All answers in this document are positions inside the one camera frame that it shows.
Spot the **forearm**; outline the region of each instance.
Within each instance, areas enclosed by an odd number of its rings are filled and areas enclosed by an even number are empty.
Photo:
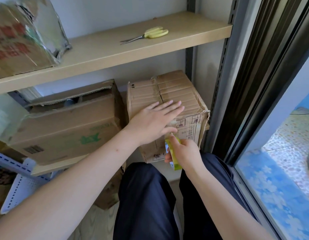
[[[138,143],[125,130],[0,221],[0,239],[67,239]]]
[[[188,172],[187,176],[197,189],[221,237],[224,240],[272,239],[204,165],[202,166]]]

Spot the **dark blue pants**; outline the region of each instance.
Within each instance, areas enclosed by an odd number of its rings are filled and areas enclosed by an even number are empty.
[[[246,209],[237,194],[228,166],[211,153],[201,153],[210,173]],[[180,184],[184,208],[184,239],[222,239],[197,190],[182,170]],[[132,163],[119,188],[119,209],[114,240],[179,239],[173,216],[176,198],[166,178],[151,164]]]

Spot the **blue patterned floor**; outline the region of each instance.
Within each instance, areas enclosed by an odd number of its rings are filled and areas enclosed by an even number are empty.
[[[247,152],[237,167],[286,237],[309,240],[309,200],[269,154],[263,150]]]

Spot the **shelf board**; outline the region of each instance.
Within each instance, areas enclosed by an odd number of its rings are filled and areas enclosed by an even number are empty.
[[[31,176],[40,176],[46,173],[51,173],[53,171],[70,168],[71,166],[79,162],[81,159],[84,159],[86,156],[88,156],[88,154],[63,161],[58,161],[49,165],[44,166],[36,165],[31,172]]]
[[[120,45],[156,26],[168,29],[168,35]],[[70,39],[73,48],[59,66],[1,78],[0,94],[228,38],[231,29],[232,25],[180,12],[77,37]]]

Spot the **yellow-green package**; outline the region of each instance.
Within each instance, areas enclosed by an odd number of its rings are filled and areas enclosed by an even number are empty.
[[[173,146],[171,145],[169,138],[165,139],[164,144],[166,147],[166,152],[168,153],[168,148],[169,148],[170,153],[171,153],[171,157],[172,157],[172,162],[170,162],[171,167],[174,169],[174,171],[182,169],[181,165],[178,163],[178,160],[176,159],[176,155],[174,153],[174,149],[173,149]]]

